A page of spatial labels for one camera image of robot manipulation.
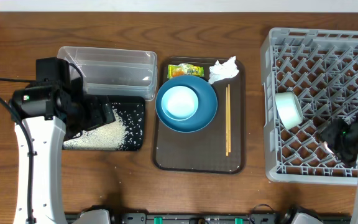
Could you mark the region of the mint green cup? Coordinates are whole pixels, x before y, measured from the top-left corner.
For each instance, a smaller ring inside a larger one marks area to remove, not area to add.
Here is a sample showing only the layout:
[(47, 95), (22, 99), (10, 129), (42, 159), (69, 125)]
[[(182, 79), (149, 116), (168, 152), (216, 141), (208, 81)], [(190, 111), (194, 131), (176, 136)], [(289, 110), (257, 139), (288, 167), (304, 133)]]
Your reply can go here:
[(294, 128), (303, 122), (301, 106), (293, 92), (277, 93), (275, 103), (280, 120), (286, 129)]

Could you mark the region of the light blue bowl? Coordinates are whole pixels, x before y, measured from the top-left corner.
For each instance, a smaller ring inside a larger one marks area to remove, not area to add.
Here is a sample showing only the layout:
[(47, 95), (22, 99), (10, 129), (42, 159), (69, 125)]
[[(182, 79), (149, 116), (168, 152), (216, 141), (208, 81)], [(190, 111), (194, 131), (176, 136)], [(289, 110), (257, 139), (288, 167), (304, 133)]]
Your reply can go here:
[(191, 118), (196, 113), (198, 105), (197, 94), (186, 86), (174, 86), (162, 95), (162, 111), (164, 115), (175, 121)]

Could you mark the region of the white pink cup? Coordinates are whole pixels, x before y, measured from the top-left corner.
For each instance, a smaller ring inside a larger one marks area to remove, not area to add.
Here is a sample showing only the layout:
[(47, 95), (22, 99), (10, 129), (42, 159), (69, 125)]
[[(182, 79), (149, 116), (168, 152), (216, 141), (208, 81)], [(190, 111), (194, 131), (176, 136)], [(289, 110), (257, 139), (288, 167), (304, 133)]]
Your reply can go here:
[(327, 153), (330, 153), (330, 154), (334, 154), (332, 152), (332, 150), (330, 150), (329, 146), (328, 146), (328, 143), (326, 141), (324, 142), (320, 142), (320, 145), (321, 147), (327, 152)]

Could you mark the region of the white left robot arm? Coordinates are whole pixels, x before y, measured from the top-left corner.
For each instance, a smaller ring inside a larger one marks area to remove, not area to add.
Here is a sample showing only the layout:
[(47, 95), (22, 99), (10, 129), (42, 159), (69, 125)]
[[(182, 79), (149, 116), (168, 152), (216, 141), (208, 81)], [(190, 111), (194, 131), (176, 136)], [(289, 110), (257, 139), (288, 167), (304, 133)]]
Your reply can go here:
[(75, 83), (34, 82), (10, 100), (19, 150), (14, 223), (66, 223), (61, 168), (64, 141), (114, 121), (108, 96)]

